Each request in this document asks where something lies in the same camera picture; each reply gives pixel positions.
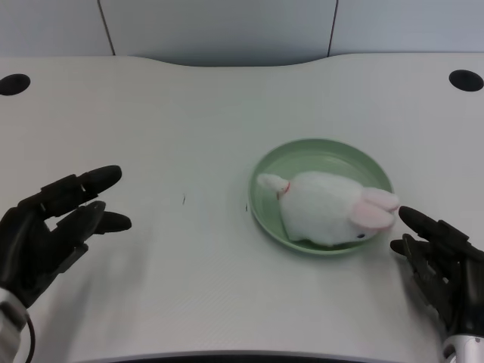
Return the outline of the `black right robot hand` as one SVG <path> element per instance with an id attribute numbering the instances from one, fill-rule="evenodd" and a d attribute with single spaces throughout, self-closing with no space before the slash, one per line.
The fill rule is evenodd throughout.
<path id="1" fill-rule="evenodd" d="M 449 336 L 481 337 L 483 251 L 452 225 L 411 207 L 401 206 L 399 217 L 419 238 L 403 234 L 390 248 L 407 259 L 424 301 L 436 310 Z"/>

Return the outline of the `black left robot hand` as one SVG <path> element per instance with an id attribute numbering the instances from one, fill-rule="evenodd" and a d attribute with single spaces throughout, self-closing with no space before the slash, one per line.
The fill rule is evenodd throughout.
<path id="1" fill-rule="evenodd" d="M 1 287 L 29 308 L 88 251 L 92 235 L 129 230 L 130 218 L 98 199 L 121 177 L 119 166 L 68 175 L 10 208 L 1 220 Z"/>

